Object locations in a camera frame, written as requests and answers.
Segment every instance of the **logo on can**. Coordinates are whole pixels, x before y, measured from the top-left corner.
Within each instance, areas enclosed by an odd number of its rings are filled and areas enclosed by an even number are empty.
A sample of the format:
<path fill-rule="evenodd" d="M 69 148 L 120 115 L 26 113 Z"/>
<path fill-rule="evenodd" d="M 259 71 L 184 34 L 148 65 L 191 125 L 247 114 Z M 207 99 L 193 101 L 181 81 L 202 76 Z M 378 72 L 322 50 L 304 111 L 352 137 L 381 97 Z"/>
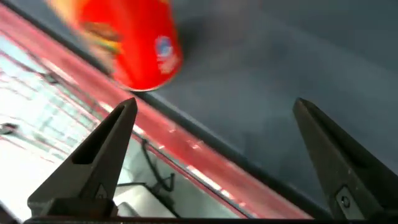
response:
<path fill-rule="evenodd" d="M 159 59 L 165 60 L 173 54 L 173 46 L 170 38 L 160 36 L 155 40 L 156 55 Z"/>

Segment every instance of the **soda can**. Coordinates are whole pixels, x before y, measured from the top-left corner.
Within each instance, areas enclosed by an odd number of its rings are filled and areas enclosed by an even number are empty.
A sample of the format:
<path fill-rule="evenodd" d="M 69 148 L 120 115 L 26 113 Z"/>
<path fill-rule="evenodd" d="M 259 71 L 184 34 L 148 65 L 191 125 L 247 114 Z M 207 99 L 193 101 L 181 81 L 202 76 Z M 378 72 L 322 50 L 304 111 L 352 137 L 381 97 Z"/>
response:
<path fill-rule="evenodd" d="M 48 1 L 58 13 L 73 10 L 62 18 L 72 18 L 67 20 L 122 88 L 155 90 L 182 65 L 168 0 L 69 0 L 68 6 Z"/>

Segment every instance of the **red edge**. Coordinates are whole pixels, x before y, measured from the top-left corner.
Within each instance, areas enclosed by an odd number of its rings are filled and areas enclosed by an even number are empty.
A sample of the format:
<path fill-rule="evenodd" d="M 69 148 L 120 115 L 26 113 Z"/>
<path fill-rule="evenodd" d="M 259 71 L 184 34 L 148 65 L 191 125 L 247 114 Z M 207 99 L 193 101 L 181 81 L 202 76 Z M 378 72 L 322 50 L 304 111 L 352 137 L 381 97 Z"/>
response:
<path fill-rule="evenodd" d="M 61 68 L 76 81 L 79 88 L 96 100 L 115 107 L 119 102 L 134 96 L 118 88 L 97 69 L 1 4 L 0 29 L 27 46 L 35 54 Z M 258 218 L 311 218 L 148 104 L 138 98 L 136 100 L 139 108 L 136 126 L 138 130 L 142 130 L 141 134 L 161 146 L 167 154 L 182 164 L 196 168 L 217 183 L 232 196 L 236 203 L 240 203 L 243 210 Z M 245 217 L 191 174 L 156 150 L 152 149 L 152 151 L 197 187 L 238 216 Z"/>

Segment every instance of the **table surface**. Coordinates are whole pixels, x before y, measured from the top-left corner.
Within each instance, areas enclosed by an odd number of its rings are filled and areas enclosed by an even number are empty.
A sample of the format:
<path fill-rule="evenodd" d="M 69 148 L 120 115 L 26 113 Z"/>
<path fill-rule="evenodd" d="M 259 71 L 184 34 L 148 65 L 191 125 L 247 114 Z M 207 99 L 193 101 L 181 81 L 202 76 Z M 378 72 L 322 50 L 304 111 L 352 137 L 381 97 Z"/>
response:
<path fill-rule="evenodd" d="M 84 49 L 44 5 L 7 1 Z M 168 85 L 139 96 L 257 178 L 322 210 L 327 205 L 292 113 L 297 97 L 313 101 L 398 172 L 397 2 L 172 3 L 183 68 Z"/>

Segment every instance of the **wire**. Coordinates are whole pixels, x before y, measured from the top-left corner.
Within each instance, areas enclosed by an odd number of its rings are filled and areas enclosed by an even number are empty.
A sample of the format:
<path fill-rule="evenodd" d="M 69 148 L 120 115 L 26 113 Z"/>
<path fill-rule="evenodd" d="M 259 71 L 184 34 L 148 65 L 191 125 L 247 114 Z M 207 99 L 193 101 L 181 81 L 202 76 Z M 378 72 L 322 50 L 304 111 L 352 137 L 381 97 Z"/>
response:
<path fill-rule="evenodd" d="M 146 161 L 148 162 L 149 168 L 151 169 L 152 173 L 154 174 L 154 176 L 156 178 L 156 181 L 160 184 L 160 186 L 163 189 L 165 189 L 166 191 L 172 192 L 174 190 L 174 177 L 175 177 L 175 174 L 174 173 L 170 174 L 170 185 L 167 185 L 164 182 L 165 179 L 163 179 L 160 176 L 159 172 L 157 171 L 157 169 L 155 168 L 155 166 L 153 165 L 153 163 L 149 159 L 149 155 L 148 155 L 147 148 L 146 148 L 147 144 L 148 144 L 148 141 L 146 139 L 142 139 L 141 149 L 142 149 L 142 152 L 144 153 L 144 157 L 145 157 Z"/>

